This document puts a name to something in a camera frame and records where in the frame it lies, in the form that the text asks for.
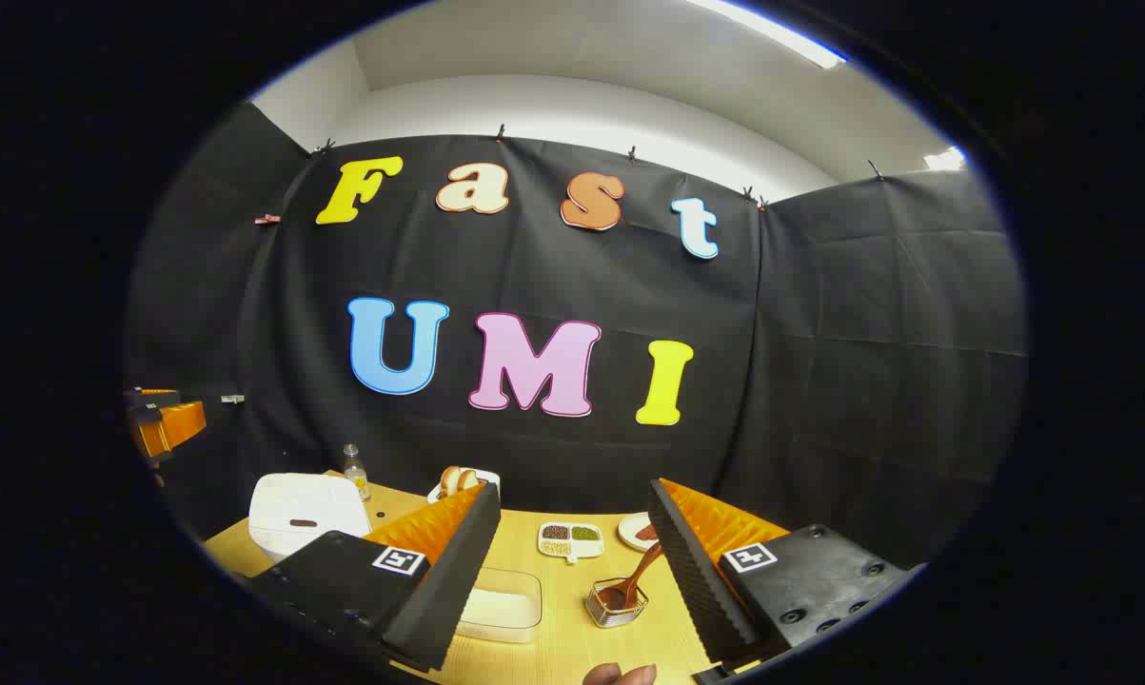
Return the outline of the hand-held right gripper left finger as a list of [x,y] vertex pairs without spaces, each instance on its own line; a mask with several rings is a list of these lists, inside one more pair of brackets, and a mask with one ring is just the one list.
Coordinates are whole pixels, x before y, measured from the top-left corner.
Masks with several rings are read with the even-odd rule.
[[499,521],[499,487],[481,482],[361,537],[325,532],[248,591],[347,658],[440,671]]

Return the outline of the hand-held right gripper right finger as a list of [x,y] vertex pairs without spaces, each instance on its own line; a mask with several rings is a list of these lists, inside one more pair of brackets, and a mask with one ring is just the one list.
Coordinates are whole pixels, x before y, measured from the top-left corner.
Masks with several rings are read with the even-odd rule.
[[720,666],[804,649],[916,575],[829,526],[788,530],[668,479],[652,480],[647,515],[706,658]]

